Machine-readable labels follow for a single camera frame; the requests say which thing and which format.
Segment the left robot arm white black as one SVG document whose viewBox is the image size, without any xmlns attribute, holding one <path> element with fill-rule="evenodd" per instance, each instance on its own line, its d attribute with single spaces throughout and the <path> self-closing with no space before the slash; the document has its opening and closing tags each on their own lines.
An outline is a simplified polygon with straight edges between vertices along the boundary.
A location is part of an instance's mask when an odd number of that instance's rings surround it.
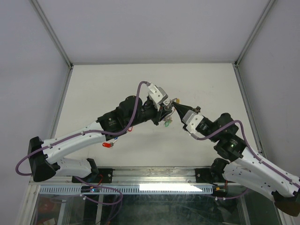
<svg viewBox="0 0 300 225">
<path fill-rule="evenodd" d="M 77 176 L 85 182 L 93 182 L 98 178 L 95 160 L 69 159 L 67 155 L 97 143 L 112 143 L 112 139 L 121 136 L 122 130 L 151 120 L 158 125 L 172 110 L 167 108 L 165 101 L 168 96 L 160 98 L 159 103 L 147 96 L 143 102 L 136 96 L 129 96 L 120 102 L 114 110 L 83 129 L 64 137 L 42 140 L 36 136 L 30 139 L 28 154 L 33 180 L 46 181 L 54 176 Z"/>
</svg>

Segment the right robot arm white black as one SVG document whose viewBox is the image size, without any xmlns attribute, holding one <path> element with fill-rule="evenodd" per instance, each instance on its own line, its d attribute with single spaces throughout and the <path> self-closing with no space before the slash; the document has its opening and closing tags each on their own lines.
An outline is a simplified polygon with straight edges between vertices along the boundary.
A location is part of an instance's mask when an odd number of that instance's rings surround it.
<svg viewBox="0 0 300 225">
<path fill-rule="evenodd" d="M 210 167 L 214 181 L 222 179 L 239 183 L 256 191 L 293 217 L 300 214 L 300 178 L 288 173 L 254 151 L 245 136 L 241 121 L 223 113 L 211 121 L 192 108 L 174 102 L 183 128 L 198 141 L 210 140 L 219 158 Z"/>
</svg>

